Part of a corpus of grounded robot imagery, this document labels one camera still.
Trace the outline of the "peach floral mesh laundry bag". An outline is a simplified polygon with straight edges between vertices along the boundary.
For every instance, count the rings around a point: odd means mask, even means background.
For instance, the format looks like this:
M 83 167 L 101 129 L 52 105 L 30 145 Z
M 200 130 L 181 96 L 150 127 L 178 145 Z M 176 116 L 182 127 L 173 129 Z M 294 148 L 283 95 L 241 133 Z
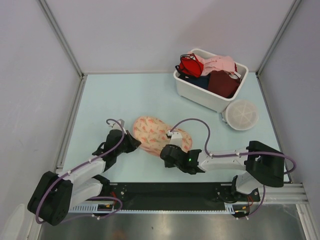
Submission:
M 133 124 L 133 136 L 141 142 L 147 153 L 159 157 L 162 149 L 170 143 L 167 133 L 173 127 L 152 116 L 140 116 Z

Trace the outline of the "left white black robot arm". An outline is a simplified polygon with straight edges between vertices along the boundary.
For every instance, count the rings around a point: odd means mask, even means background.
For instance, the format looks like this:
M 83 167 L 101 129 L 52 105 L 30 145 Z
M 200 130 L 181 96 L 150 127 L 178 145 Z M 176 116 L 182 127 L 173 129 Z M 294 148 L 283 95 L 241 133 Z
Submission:
M 135 151 L 141 142 L 129 131 L 112 129 L 106 140 L 84 163 L 65 173 L 45 172 L 37 184 L 27 210 L 35 215 L 37 224 L 60 224 L 69 209 L 87 200 L 109 200 L 112 205 L 123 203 L 113 193 L 110 181 L 102 173 L 110 169 L 121 154 Z

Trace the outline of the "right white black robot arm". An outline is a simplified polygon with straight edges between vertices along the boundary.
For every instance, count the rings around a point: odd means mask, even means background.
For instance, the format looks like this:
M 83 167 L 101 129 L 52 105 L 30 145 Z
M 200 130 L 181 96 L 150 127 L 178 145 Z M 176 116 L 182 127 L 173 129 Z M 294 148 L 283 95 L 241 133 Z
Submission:
M 160 158 L 165 167 L 176 167 L 190 175 L 220 170 L 239 171 L 232 178 L 230 188 L 231 196 L 237 201 L 242 201 L 262 186 L 284 186 L 284 155 L 259 141 L 250 141 L 246 148 L 225 154 L 207 154 L 200 149 L 184 152 L 177 145 L 167 144 L 160 152 Z

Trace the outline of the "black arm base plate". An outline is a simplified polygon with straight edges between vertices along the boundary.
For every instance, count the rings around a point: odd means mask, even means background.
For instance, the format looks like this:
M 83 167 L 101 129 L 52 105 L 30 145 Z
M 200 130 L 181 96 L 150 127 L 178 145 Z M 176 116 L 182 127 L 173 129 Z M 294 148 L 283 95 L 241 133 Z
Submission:
M 220 211 L 225 204 L 261 200 L 257 188 L 244 194 L 221 182 L 109 183 L 100 196 L 120 199 L 127 211 Z

